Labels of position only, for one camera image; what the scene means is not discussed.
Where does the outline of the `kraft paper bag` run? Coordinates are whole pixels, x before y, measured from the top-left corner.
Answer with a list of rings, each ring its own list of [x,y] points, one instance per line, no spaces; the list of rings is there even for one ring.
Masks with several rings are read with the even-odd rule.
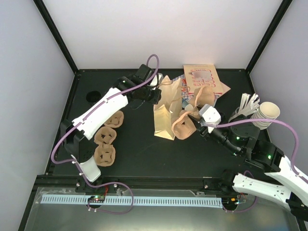
[[[161,99],[154,105],[154,135],[173,141],[175,135],[171,127],[182,110],[181,80],[174,81],[165,76],[158,88]]]

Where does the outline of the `brown pulp cup carrier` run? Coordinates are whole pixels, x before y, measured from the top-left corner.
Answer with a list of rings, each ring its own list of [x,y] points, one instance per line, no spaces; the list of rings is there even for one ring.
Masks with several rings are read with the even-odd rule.
[[[179,140],[184,140],[190,137],[196,131],[196,126],[190,116],[199,120],[201,118],[198,114],[200,109],[206,104],[214,106],[214,103],[215,94],[210,86],[204,85],[195,89],[193,97],[189,100],[192,109],[188,111],[182,110],[179,117],[174,120],[171,126],[171,130],[175,137]]]

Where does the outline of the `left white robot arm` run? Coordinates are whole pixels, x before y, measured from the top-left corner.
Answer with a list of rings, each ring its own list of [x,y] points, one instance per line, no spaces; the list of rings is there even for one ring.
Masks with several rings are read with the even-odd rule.
[[[141,100],[150,104],[158,104],[161,90],[158,85],[163,75],[158,70],[142,64],[136,73],[120,77],[114,85],[88,111],[72,121],[61,123],[60,144],[72,156],[72,163],[76,164],[81,174],[87,179],[86,186],[92,192],[103,188],[101,171],[94,156],[87,161],[80,161],[78,155],[81,144],[93,138],[100,128],[105,128],[105,122],[120,109],[126,107],[133,100]]]

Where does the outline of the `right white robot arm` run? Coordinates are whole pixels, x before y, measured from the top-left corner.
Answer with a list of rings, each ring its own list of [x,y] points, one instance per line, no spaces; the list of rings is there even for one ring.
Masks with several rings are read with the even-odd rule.
[[[246,193],[270,200],[307,221],[307,176],[291,167],[291,161],[280,148],[259,140],[260,129],[253,125],[254,121],[243,115],[216,126],[203,118],[193,121],[202,137],[214,140],[249,167],[278,181],[278,184],[268,183],[227,169],[218,182],[219,190],[224,194]]]

